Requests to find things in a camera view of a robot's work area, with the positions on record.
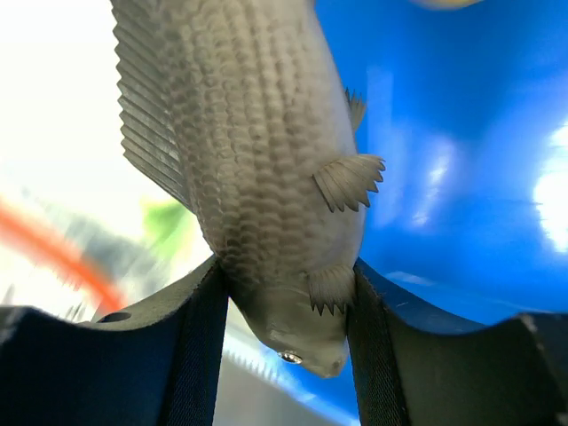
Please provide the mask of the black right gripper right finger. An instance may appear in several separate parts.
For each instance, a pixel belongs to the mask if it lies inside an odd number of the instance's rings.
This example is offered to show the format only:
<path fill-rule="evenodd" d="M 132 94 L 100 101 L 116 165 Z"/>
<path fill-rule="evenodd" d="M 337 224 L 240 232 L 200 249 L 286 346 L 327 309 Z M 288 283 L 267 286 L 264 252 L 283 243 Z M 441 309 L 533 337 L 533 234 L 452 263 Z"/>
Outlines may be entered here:
<path fill-rule="evenodd" d="M 564 425 L 567 317 L 486 326 L 357 262 L 348 339 L 364 425 Z"/>

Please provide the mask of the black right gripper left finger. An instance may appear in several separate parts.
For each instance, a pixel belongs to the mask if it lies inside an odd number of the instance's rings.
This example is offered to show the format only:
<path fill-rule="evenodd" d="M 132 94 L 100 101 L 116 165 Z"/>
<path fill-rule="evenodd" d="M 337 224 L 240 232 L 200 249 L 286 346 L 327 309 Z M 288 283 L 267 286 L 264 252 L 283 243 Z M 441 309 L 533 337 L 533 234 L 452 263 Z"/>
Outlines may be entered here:
<path fill-rule="evenodd" d="M 210 425 L 228 298 L 209 259 L 97 322 L 1 310 L 4 425 Z"/>

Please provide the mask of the clear zip bag orange zipper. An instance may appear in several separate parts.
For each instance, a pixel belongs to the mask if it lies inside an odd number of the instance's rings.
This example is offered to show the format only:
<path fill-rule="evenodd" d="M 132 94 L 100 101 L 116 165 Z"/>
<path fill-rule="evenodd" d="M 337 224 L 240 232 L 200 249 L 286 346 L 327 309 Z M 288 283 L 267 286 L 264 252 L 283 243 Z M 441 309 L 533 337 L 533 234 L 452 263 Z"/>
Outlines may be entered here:
<path fill-rule="evenodd" d="M 142 228 L 147 202 L 160 201 L 119 201 L 107 213 L 89 213 L 24 186 L 2 187 L 4 304 L 32 304 L 73 322 L 95 320 L 162 290 L 210 256 L 191 213 L 180 250 L 156 253 Z"/>

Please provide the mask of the grey fish toy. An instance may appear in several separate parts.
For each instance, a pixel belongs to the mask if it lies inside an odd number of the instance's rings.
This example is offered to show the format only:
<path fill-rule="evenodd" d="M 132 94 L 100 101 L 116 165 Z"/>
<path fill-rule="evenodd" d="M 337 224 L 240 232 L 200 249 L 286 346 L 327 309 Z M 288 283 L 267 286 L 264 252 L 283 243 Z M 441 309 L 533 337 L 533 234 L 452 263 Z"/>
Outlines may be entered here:
<path fill-rule="evenodd" d="M 368 195 L 366 105 L 338 74 L 312 1 L 115 1 L 122 150 L 176 199 L 256 338 L 322 378 L 346 316 Z"/>

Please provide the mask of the green grapes toy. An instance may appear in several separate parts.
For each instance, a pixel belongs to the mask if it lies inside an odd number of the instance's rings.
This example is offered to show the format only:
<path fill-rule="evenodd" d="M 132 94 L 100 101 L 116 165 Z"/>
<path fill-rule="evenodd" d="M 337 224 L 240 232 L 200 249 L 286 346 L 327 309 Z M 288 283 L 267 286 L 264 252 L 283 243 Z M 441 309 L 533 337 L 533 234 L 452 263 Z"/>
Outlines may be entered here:
<path fill-rule="evenodd" d="M 142 205 L 144 239 L 156 253 L 170 256 L 184 244 L 191 228 L 191 214 L 178 201 L 147 202 Z"/>

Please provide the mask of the yellow orange pepper toy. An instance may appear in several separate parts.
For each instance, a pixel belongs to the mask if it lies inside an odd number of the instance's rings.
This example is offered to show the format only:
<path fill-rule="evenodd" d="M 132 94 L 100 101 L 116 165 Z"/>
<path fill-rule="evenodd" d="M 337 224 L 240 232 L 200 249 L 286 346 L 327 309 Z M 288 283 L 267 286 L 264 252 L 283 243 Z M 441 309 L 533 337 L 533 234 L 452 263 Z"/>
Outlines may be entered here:
<path fill-rule="evenodd" d="M 411 0 L 411 3 L 433 11 L 455 11 L 478 4 L 482 0 Z"/>

